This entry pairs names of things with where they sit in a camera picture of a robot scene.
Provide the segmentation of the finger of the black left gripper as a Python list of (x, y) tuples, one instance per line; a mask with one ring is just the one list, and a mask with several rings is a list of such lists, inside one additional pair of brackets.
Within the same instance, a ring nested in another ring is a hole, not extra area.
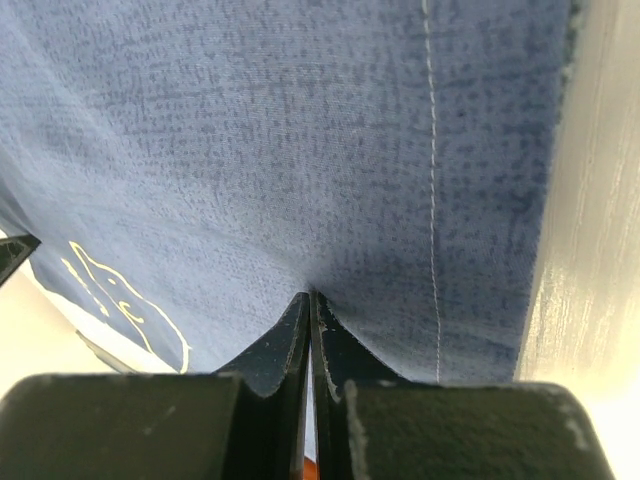
[(33, 254), (41, 242), (32, 235), (7, 237), (0, 240), (0, 286), (3, 286)]

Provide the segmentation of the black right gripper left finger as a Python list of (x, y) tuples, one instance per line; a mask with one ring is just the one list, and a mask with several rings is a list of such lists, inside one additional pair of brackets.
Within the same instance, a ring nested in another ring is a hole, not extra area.
[(1, 402), (5, 479), (299, 479), (310, 299), (208, 374), (41, 374)]

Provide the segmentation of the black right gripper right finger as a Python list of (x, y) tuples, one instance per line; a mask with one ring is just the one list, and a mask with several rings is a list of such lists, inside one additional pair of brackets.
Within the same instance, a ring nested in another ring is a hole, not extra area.
[(609, 479), (584, 408), (548, 383), (409, 381), (310, 298), (322, 479)]

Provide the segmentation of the blue cloth placemat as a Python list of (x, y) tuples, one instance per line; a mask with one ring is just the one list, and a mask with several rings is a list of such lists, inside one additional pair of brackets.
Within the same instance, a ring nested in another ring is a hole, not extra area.
[(426, 381), (508, 381), (578, 1), (5, 1), (1, 227), (156, 370), (298, 292)]

